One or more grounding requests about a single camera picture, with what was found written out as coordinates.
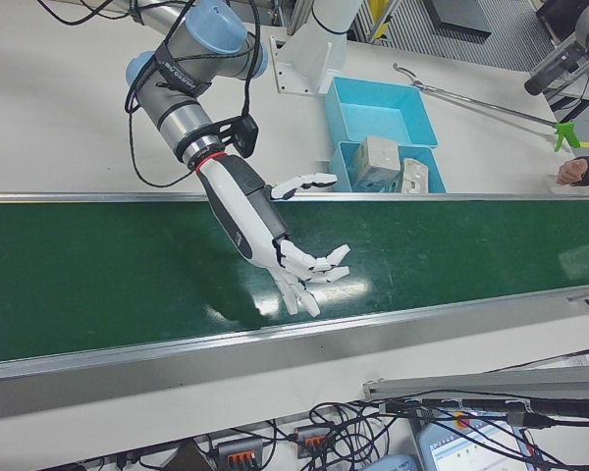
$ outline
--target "green grabber tip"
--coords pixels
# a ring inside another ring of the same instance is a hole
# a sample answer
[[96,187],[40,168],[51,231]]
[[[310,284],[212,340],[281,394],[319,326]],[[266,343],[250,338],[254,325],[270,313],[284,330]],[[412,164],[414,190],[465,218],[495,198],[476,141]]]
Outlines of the green grabber tip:
[[578,137],[573,131],[573,121],[568,121],[567,123],[556,123],[554,124],[554,127],[557,130],[556,134],[559,136],[557,145],[554,148],[555,152],[559,152],[561,150],[563,139],[567,139],[567,143],[573,148],[580,147],[580,140],[578,140]]

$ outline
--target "robotic arm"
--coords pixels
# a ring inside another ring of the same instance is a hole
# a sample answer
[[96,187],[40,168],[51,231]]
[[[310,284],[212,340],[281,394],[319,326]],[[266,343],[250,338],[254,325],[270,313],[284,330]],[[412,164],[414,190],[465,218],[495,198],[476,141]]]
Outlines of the robotic arm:
[[[530,71],[530,79],[524,87],[531,95],[542,93],[562,73],[572,70],[577,62],[589,52],[589,6],[585,8],[576,22],[575,32]],[[577,71],[577,79],[589,69],[589,60]],[[573,80],[566,81],[557,92],[566,88]]]
[[253,64],[249,51],[254,47],[255,37],[223,0],[200,0],[169,40],[131,61],[127,81],[180,162],[197,173],[214,215],[239,253],[269,271],[289,313],[295,314],[300,302],[316,316],[320,310],[305,283],[347,275],[348,268],[339,265],[349,248],[342,245],[320,258],[299,250],[272,201],[292,197],[299,187],[333,184],[336,177],[314,174],[267,185],[245,160],[225,151],[232,143],[242,157],[252,153],[257,136],[252,118],[242,113],[212,123],[197,101],[217,75],[244,79],[251,69],[260,75],[266,52],[261,63]]

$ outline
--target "light blue tray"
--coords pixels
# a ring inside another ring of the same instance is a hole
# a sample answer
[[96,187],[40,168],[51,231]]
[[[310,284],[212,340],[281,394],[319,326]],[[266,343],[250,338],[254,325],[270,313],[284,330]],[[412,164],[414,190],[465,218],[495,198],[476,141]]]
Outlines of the light blue tray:
[[367,135],[399,145],[436,147],[419,90],[414,86],[336,77],[325,97],[325,114],[334,142],[362,142]]

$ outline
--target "monitor screen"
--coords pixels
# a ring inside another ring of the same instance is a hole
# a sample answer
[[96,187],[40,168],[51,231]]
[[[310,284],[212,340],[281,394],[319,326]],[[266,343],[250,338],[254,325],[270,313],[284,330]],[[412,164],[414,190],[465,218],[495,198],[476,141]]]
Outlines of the monitor screen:
[[[489,437],[489,439],[512,449],[519,449],[519,445],[514,437],[496,427],[485,424],[484,422],[474,423],[472,425]],[[510,453],[510,451],[489,442],[476,432],[471,431],[466,435],[480,443]],[[506,458],[452,433],[448,437],[430,444],[430,451],[434,458],[437,471],[458,471],[460,469],[471,471],[528,471],[526,465],[521,461]]]

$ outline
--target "green conveyor belt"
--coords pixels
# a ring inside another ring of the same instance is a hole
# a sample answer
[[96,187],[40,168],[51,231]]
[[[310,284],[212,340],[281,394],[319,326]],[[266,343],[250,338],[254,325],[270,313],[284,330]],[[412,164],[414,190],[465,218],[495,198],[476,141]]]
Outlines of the green conveyor belt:
[[[279,209],[300,248],[351,247],[318,319],[589,285],[589,200]],[[206,202],[0,203],[0,361],[301,322]]]

